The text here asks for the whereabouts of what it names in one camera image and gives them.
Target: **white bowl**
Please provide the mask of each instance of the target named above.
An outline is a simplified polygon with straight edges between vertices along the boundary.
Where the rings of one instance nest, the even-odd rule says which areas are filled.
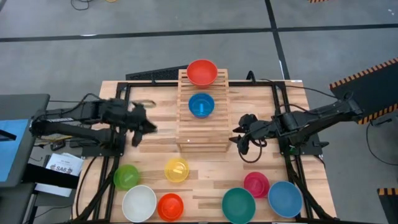
[[[156,209],[155,192],[145,185],[130,189],[123,198],[124,216],[131,222],[143,222],[150,218]]]

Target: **green bowl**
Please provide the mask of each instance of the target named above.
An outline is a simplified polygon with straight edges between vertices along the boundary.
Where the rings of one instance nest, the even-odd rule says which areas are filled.
[[[123,165],[114,173],[113,182],[119,190],[130,190],[138,184],[139,178],[140,176],[136,167]]]
[[[254,197],[246,189],[237,187],[228,190],[223,197],[223,213],[234,224],[246,224],[256,212]]]

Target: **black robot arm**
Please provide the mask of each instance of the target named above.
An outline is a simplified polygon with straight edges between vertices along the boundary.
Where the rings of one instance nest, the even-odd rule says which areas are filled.
[[[38,111],[32,118],[30,131],[34,136],[64,134],[73,137],[91,139],[102,145],[117,143],[117,133],[112,129],[86,129],[67,124],[79,121],[83,124],[105,123],[113,127],[134,131],[132,145],[138,146],[142,136],[156,132],[156,126],[147,120],[144,105],[133,103],[134,109],[127,110],[121,99],[85,101],[70,109]]]
[[[245,114],[239,120],[239,127],[233,130],[244,136],[229,140],[235,142],[244,155],[248,153],[249,141],[259,144],[255,140],[260,140],[262,146],[266,146],[266,139],[287,137],[292,147],[300,147],[311,135],[341,121],[359,120],[362,113],[354,100],[347,99],[310,111],[277,114],[272,121],[261,121],[253,114]]]

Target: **teal bowl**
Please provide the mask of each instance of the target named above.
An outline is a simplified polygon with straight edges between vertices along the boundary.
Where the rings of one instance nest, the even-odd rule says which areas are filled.
[[[222,202],[224,216],[233,224],[249,223],[256,212],[254,197],[246,189],[228,190]]]

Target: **light blue bowl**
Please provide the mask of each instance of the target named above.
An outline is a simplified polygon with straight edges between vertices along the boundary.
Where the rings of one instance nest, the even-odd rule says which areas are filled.
[[[215,103],[209,94],[197,93],[189,99],[188,107],[195,117],[206,118],[213,112]]]
[[[303,207],[300,190],[287,181],[279,181],[272,185],[268,193],[268,202],[273,211],[284,218],[293,218]]]

